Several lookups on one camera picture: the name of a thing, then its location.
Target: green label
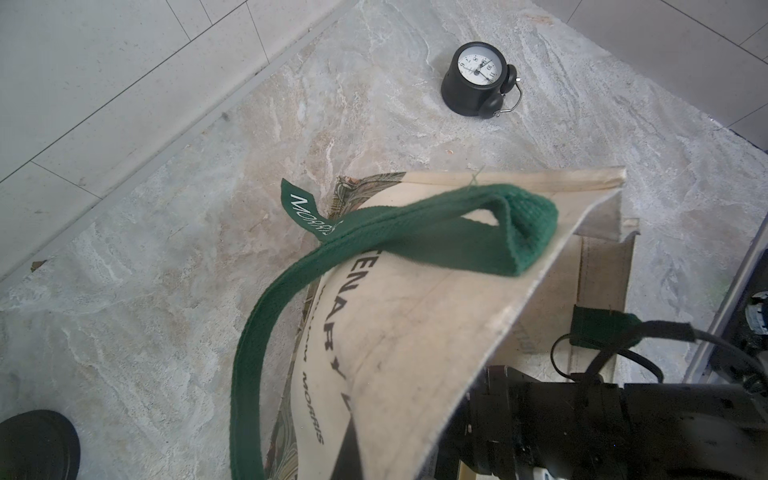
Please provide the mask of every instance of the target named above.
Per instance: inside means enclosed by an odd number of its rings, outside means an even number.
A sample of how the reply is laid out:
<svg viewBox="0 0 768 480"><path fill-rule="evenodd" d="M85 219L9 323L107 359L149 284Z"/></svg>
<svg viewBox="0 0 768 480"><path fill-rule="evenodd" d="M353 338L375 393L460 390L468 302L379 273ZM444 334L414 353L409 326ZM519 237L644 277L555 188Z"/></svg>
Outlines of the green label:
<svg viewBox="0 0 768 480"><path fill-rule="evenodd" d="M336 229L338 223L320 215L315 197L283 178L280 184L280 201L285 211L302 228L315 234L321 242Z"/></svg>

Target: floor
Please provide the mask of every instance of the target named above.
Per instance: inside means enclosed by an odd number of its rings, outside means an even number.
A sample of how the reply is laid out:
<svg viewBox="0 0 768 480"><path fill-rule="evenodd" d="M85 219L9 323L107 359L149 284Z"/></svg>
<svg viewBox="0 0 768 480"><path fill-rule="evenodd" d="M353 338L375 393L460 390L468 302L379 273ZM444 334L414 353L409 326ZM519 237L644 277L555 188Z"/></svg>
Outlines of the floor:
<svg viewBox="0 0 768 480"><path fill-rule="evenodd" d="M764 0L535 0L641 74L768 151Z"/></svg>
<svg viewBox="0 0 768 480"><path fill-rule="evenodd" d="M0 280L340 3L0 2Z"/></svg>
<svg viewBox="0 0 768 480"><path fill-rule="evenodd" d="M475 39L517 65L515 113L481 121L442 103L454 50ZM85 480L228 478L240 329L314 246L281 210L280 178L322 208L339 174L619 164L624 214L642 222L627 310L706 327L768 210L766 154L529 0L363 0L0 293L0 417L63 412ZM272 335L264 435L299 304ZM670 381L690 355L672 342L638 350Z"/></svg>

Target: alarm clock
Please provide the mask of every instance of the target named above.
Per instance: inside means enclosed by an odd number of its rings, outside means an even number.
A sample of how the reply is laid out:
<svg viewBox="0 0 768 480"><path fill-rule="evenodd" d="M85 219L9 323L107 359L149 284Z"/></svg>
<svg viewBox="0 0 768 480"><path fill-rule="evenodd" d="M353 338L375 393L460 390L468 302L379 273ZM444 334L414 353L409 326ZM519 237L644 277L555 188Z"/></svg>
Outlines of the alarm clock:
<svg viewBox="0 0 768 480"><path fill-rule="evenodd" d="M448 108L466 117L491 118L513 111L523 98L518 71L507 65L504 55L493 45L472 41L454 53L448 72L442 79L442 100ZM518 88L520 97L512 108L504 110L504 96Z"/></svg>

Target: patterned fabric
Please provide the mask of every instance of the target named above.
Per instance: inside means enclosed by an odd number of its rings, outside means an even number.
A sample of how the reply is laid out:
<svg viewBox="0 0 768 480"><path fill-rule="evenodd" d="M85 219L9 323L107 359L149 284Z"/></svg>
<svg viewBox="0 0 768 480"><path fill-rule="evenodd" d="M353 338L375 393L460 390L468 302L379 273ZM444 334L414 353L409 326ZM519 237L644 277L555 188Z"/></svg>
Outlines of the patterned fabric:
<svg viewBox="0 0 768 480"><path fill-rule="evenodd" d="M336 187L333 189L333 202L331 203L328 218L335 220L344 214L357 210L370 197L400 183L404 176L405 173L398 172L372 175L362 179L339 177ZM288 379L283 389L283 401L280 403L275 428L272 431L270 449L266 454L264 471L266 477L272 480L295 480L299 474L299 453L296 450L296 436L293 432L293 419L290 413L291 372L293 371L296 352L299 349L307 317L312 309L312 302L315 298L318 284L319 280L312 282L306 293L301 324L296 334L296 346L293 349Z"/></svg>
<svg viewBox="0 0 768 480"><path fill-rule="evenodd" d="M346 187L338 189L337 194L344 195L336 205L343 214L343 225L339 221L333 225L340 228L314 232L323 240L320 247L272 282L253 308L240 337L232 374L230 457L234 478L274 478L273 471L281 478L290 478L298 472L297 449L292 438L295 431L288 425L278 425L273 432L273 452L267 470L262 470L253 457L252 452L259 450L258 429L254 428L258 425L259 410L250 401L259 394L260 363L269 332L293 295L334 266L374 247L431 265L519 276L540 257L557 228L558 209L551 200L511 184L467 186L401 207L358 208L364 198L397 184L400 178L388 175L357 182L350 195L346 195ZM307 215L312 222L318 221L320 215L309 192L285 180L282 190L283 207L289 214L295 213L291 205L298 204L290 203L291 198L302 200L311 209L303 209L305 215L300 212L294 218L297 223L307 221ZM478 208L490 210L498 226L462 217ZM295 347L292 368L296 351ZM290 398L288 388L283 390L283 403ZM280 418L290 421L287 412Z"/></svg>

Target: white wall tile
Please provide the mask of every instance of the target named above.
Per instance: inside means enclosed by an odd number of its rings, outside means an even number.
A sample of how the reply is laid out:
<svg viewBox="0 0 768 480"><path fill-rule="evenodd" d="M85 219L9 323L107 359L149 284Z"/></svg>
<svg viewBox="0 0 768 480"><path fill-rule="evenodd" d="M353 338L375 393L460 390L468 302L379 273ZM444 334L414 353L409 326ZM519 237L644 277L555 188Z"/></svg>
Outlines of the white wall tile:
<svg viewBox="0 0 768 480"><path fill-rule="evenodd" d="M103 197L265 65L242 5L35 162Z"/></svg>
<svg viewBox="0 0 768 480"><path fill-rule="evenodd" d="M533 0L533 2L542 7L555 17L568 23L568 19L576 11L580 0Z"/></svg>
<svg viewBox="0 0 768 480"><path fill-rule="evenodd" d="M760 58L765 59L765 57L768 57L768 25L762 27L755 35L749 37L741 44L741 48Z"/></svg>
<svg viewBox="0 0 768 480"><path fill-rule="evenodd" d="M195 38L210 27L211 21L200 0L167 0L189 38Z"/></svg>
<svg viewBox="0 0 768 480"><path fill-rule="evenodd" d="M320 23L343 0L248 0L267 56L272 60Z"/></svg>
<svg viewBox="0 0 768 480"><path fill-rule="evenodd" d="M158 0L0 2L0 180L187 42Z"/></svg>
<svg viewBox="0 0 768 480"><path fill-rule="evenodd" d="M568 24L723 125L768 103L768 64L658 0L582 0Z"/></svg>
<svg viewBox="0 0 768 480"><path fill-rule="evenodd" d="M98 200L32 162L6 178L0 183L0 278L40 250Z"/></svg>
<svg viewBox="0 0 768 480"><path fill-rule="evenodd" d="M766 0L663 0L736 44L768 23Z"/></svg>
<svg viewBox="0 0 768 480"><path fill-rule="evenodd" d="M203 2L205 11L208 13L213 23L218 22L224 16L243 3L243 0L200 0Z"/></svg>
<svg viewBox="0 0 768 480"><path fill-rule="evenodd" d="M731 125L731 129L757 147L768 150L768 105Z"/></svg>

